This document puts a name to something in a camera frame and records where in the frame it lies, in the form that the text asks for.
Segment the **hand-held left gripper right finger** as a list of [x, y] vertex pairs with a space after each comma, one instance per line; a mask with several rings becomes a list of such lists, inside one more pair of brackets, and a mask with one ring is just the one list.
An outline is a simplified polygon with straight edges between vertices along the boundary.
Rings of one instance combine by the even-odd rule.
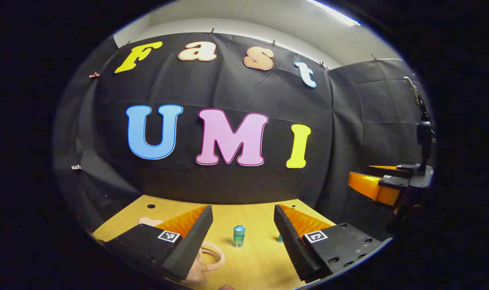
[[340, 275], [368, 259], [384, 243], [350, 223], [330, 225], [277, 204], [274, 223], [299, 279], [305, 283]]

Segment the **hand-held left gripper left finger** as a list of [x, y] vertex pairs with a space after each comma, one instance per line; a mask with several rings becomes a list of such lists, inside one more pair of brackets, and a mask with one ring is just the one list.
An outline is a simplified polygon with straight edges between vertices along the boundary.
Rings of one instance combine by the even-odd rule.
[[145, 275], [186, 280], [213, 223], [213, 208], [205, 205], [157, 225], [139, 223], [114, 238], [99, 242], [110, 253]]

